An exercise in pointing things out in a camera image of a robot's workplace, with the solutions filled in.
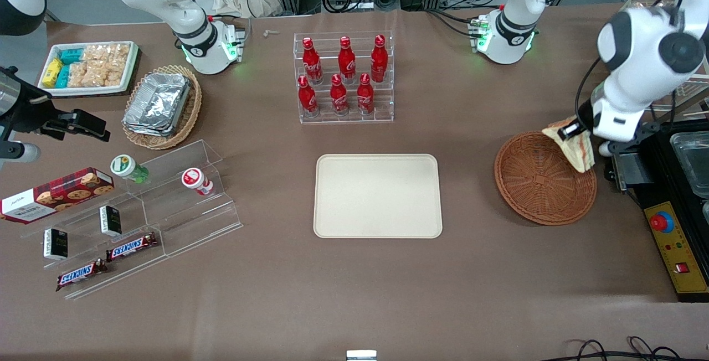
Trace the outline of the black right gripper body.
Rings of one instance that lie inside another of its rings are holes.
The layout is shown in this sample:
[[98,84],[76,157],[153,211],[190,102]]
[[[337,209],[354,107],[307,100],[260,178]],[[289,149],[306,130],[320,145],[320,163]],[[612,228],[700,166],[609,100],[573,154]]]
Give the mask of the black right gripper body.
[[52,96],[16,76],[18,69],[1,68],[2,140],[12,131],[50,136],[45,125],[56,117]]

